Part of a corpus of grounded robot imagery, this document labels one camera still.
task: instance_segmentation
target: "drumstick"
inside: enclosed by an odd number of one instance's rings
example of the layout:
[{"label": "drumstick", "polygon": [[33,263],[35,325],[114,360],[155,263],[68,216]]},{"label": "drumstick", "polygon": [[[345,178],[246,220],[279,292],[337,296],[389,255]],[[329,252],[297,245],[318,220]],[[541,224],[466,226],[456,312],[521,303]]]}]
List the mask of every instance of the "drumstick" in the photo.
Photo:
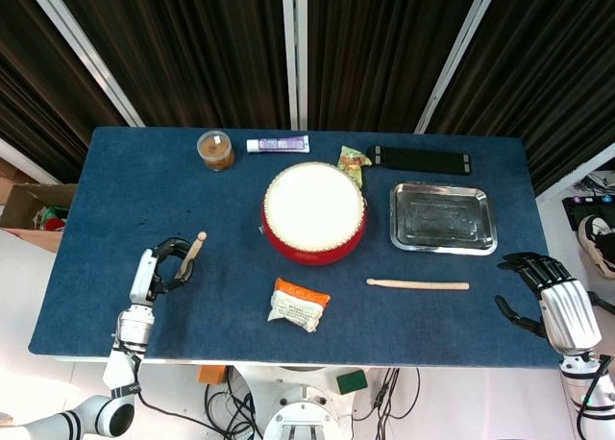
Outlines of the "drumstick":
[{"label": "drumstick", "polygon": [[467,282],[432,282],[432,281],[400,281],[400,280],[374,280],[367,279],[367,284],[373,286],[386,286],[388,288],[405,288],[405,289],[470,289],[470,283]]},{"label": "drumstick", "polygon": [[185,269],[188,268],[188,263],[190,262],[191,259],[194,259],[197,257],[197,255],[199,254],[199,251],[201,251],[203,242],[205,241],[207,237],[208,235],[205,232],[199,232],[199,234],[196,235],[196,240],[194,240],[194,243],[192,243],[192,246],[190,247],[187,254],[185,255],[184,262],[182,262],[182,265],[180,266],[180,270],[178,270],[177,274],[175,274],[176,279],[181,278],[185,274]]}]

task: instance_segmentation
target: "robotic arm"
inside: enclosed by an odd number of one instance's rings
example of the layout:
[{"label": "robotic arm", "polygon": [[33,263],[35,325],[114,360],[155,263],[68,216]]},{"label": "robotic arm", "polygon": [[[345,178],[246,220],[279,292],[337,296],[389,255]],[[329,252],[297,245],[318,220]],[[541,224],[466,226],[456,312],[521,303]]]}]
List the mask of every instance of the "robotic arm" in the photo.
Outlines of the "robotic arm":
[{"label": "robotic arm", "polygon": [[[18,427],[0,428],[2,440],[81,440],[87,433],[105,437],[122,435],[135,416],[135,395],[140,392],[138,368],[154,325],[152,308],[159,294],[182,286],[192,275],[194,259],[205,233],[190,244],[169,238],[141,256],[131,288],[131,306],[117,317],[111,355],[103,381],[111,396],[90,397],[75,409]],[[163,281],[159,265],[169,256],[183,259],[175,278]]]},{"label": "robotic arm", "polygon": [[608,375],[612,357],[595,355],[602,339],[592,305],[614,313],[596,293],[586,292],[557,260],[536,253],[504,256],[498,267],[517,272],[540,304],[540,321],[520,317],[502,296],[496,305],[510,322],[546,338],[563,359],[559,368],[577,408],[581,440],[615,439],[615,387]]}]

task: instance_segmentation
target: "stainless steel tray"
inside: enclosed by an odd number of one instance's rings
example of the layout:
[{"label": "stainless steel tray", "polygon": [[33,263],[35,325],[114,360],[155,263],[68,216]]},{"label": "stainless steel tray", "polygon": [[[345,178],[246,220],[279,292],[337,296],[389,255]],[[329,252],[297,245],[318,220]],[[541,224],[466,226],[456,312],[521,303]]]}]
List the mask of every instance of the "stainless steel tray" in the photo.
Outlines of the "stainless steel tray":
[{"label": "stainless steel tray", "polygon": [[399,183],[391,189],[391,241],[402,250],[486,256],[498,246],[479,188]]}]

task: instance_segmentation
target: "blue tablecloth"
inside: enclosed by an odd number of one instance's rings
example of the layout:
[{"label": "blue tablecloth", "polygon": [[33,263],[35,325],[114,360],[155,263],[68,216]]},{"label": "blue tablecloth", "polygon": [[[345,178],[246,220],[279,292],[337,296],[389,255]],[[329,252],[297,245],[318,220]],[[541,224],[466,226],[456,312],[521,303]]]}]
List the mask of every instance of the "blue tablecloth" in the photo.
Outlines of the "blue tablecloth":
[{"label": "blue tablecloth", "polygon": [[[511,326],[494,304],[502,294],[522,314],[538,304],[502,255],[546,253],[515,138],[309,132],[311,153],[245,152],[249,137],[285,131],[225,130],[235,166],[209,171],[196,152],[203,129],[100,128],[94,132],[30,350],[107,355],[127,307],[144,249],[169,236],[208,232],[189,284],[156,302],[149,357],[348,365],[555,367],[545,340]],[[267,185],[287,166],[337,163],[342,144],[374,143],[469,153],[471,176],[363,168],[369,205],[365,235],[341,261],[308,267],[286,260],[258,230]],[[499,246],[487,257],[412,253],[389,239],[389,192],[400,182],[483,189],[493,205]],[[276,277],[332,296],[318,330],[267,322]],[[365,284],[367,278],[468,281],[467,292],[415,291]]]}]

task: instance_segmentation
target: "black curtain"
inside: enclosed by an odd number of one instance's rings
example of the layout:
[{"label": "black curtain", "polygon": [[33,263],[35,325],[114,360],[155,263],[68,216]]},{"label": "black curtain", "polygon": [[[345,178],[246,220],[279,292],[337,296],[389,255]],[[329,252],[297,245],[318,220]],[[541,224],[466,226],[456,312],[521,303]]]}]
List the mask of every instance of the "black curtain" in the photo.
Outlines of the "black curtain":
[{"label": "black curtain", "polygon": [[289,128],[282,0],[63,0],[147,126]]},{"label": "black curtain", "polygon": [[35,0],[0,0],[0,137],[65,183],[124,121]]},{"label": "black curtain", "polygon": [[615,141],[615,0],[494,0],[428,132],[522,137],[536,193]]},{"label": "black curtain", "polygon": [[413,132],[473,0],[308,0],[308,126]]}]

